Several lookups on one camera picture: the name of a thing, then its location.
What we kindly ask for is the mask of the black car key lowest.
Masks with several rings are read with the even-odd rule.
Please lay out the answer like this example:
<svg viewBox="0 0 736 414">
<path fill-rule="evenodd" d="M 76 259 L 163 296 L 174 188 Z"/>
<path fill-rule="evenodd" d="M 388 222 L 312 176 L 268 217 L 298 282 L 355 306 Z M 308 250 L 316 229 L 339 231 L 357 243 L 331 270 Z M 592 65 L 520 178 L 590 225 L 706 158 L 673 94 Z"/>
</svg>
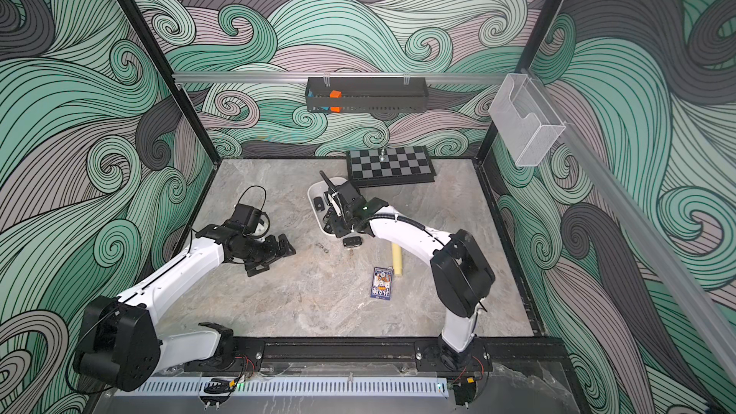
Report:
<svg viewBox="0 0 736 414">
<path fill-rule="evenodd" d="M 317 212 L 322 212 L 325 209 L 324 200 L 321 197 L 314 198 L 314 209 Z"/>
</svg>

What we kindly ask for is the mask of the white storage box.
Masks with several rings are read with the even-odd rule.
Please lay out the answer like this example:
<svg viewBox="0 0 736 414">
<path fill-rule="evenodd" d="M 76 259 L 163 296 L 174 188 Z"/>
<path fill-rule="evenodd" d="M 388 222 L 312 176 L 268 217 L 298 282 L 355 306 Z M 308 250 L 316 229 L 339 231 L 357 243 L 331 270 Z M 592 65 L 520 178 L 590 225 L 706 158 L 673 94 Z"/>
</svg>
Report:
<svg viewBox="0 0 736 414">
<path fill-rule="evenodd" d="M 347 213 L 348 204 L 342 193 L 347 189 L 348 180 L 336 176 L 332 182 L 338 191 L 335 197 L 324 180 L 312 184 L 307 197 L 319 230 L 327 237 L 340 239 L 353 233 Z"/>
</svg>

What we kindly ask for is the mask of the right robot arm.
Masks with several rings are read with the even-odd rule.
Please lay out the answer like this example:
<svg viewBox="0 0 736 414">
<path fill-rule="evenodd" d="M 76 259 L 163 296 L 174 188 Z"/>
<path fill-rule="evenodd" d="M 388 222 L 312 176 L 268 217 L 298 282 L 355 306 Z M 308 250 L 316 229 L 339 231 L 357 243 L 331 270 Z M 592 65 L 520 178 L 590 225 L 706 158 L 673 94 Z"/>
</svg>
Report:
<svg viewBox="0 0 736 414">
<path fill-rule="evenodd" d="M 366 199 L 348 180 L 322 176 L 323 222 L 337 239 L 366 235 L 398 245 L 429 266 L 436 294 L 446 309 L 439 337 L 446 358 L 463 360 L 475 339 L 478 314 L 485 310 L 496 276 L 471 233 L 434 229 L 399 212 L 388 202 Z"/>
</svg>

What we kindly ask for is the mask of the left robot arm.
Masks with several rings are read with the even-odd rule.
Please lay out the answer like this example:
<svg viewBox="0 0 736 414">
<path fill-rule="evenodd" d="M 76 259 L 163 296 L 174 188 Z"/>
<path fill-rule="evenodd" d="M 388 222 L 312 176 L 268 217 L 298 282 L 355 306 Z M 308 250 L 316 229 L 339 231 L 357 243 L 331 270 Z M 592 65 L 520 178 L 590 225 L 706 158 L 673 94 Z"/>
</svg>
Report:
<svg viewBox="0 0 736 414">
<path fill-rule="evenodd" d="M 220 369 L 237 358 L 231 329 L 203 322 L 191 333 L 161 337 L 157 325 L 168 309 L 220 265 L 240 260 L 248 275 L 294 255 L 286 235 L 256 239 L 233 225 L 209 224 L 191 245 L 157 271 L 114 297 L 99 296 L 84 309 L 69 370 L 126 392 L 151 375 L 192 361 Z"/>
</svg>

